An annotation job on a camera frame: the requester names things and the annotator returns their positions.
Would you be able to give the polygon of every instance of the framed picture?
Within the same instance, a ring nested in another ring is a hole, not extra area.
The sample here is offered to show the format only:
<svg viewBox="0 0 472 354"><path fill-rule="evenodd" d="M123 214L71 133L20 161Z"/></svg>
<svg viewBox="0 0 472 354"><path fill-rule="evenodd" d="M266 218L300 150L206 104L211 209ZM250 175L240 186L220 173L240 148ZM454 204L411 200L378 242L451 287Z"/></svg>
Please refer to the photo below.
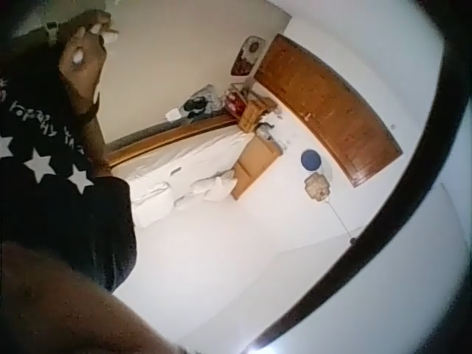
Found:
<svg viewBox="0 0 472 354"><path fill-rule="evenodd" d="M266 46L266 40L252 35L245 41L239 54L237 55L235 64L231 70L232 76L248 76L251 74L254 65L256 65L259 57L263 53Z"/></svg>

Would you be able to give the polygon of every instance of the blue balloon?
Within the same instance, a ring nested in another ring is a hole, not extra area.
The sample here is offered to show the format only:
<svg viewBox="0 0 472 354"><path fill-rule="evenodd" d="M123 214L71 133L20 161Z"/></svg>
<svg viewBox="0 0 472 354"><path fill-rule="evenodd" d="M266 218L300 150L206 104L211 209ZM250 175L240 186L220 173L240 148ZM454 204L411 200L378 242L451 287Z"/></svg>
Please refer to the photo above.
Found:
<svg viewBox="0 0 472 354"><path fill-rule="evenodd" d="M322 166L322 158L315 150L306 150L302 154L302 165L306 170L314 172Z"/></svg>

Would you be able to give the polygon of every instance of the person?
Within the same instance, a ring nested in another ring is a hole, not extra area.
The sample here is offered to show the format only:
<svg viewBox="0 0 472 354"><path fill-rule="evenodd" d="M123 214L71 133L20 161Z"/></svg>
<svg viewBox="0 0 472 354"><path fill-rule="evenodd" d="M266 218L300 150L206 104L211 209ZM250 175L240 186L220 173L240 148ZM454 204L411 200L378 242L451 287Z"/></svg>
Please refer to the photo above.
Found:
<svg viewBox="0 0 472 354"><path fill-rule="evenodd" d="M87 11L57 41L38 29L0 58L2 353L179 353L111 295L136 238L96 116L97 25L110 15Z"/></svg>

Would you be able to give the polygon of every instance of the wooden bed frame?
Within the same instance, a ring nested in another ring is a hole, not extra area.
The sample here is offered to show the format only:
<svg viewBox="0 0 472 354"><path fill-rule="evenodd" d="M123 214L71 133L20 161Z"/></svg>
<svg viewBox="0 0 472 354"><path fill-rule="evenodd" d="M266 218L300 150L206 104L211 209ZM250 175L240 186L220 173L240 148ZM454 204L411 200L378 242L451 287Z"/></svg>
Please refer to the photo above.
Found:
<svg viewBox="0 0 472 354"><path fill-rule="evenodd" d="M165 145L172 144L173 142L179 142L195 135L215 131L236 124L237 120L231 114L222 114L213 118L190 123L189 125L170 129L111 152L108 155L110 166L113 168L123 162L157 148L161 148Z"/></svg>

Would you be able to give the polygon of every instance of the black t-shirt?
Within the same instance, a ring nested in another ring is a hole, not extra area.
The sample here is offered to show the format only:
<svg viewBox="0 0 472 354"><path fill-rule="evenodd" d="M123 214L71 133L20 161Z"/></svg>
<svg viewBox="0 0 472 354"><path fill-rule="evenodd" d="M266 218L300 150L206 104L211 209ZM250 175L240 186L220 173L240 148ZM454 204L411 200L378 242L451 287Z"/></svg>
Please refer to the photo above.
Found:
<svg viewBox="0 0 472 354"><path fill-rule="evenodd" d="M129 186L92 176L58 53L0 67L1 240L47 249L114 291L136 263Z"/></svg>

